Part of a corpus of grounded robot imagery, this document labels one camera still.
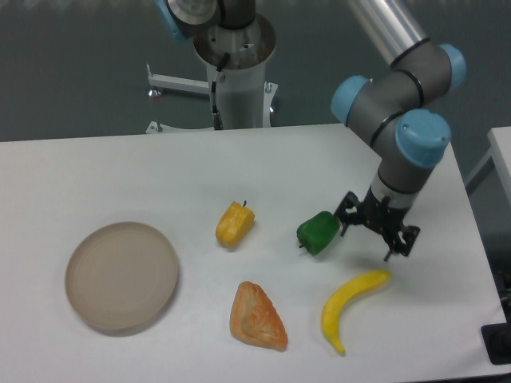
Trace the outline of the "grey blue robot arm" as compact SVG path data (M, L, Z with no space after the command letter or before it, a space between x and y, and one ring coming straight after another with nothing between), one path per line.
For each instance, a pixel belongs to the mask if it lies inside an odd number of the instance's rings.
M168 34L192 39L205 64L205 92L216 130L260 128L269 120L265 65L275 51L271 23L253 1L159 1ZM380 235L390 255L407 256L419 228L404 219L451 139L448 123L426 110L465 79L455 47L435 45L400 1L352 1L350 8L390 67L377 80L347 78L331 111L381 159L366 196L348 192L333 212L300 224L299 245L317 255L336 235L362 225Z

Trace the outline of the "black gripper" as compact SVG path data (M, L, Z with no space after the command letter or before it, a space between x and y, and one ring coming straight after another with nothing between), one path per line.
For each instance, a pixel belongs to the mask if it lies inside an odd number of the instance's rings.
M414 200L401 201L393 195L381 194L370 188L362 202L349 191L335 210L334 217L340 222L340 236L343 237L350 226L362 223L380 234L389 250L384 257L388 262L392 255L408 257L421 231L417 226L404 224Z

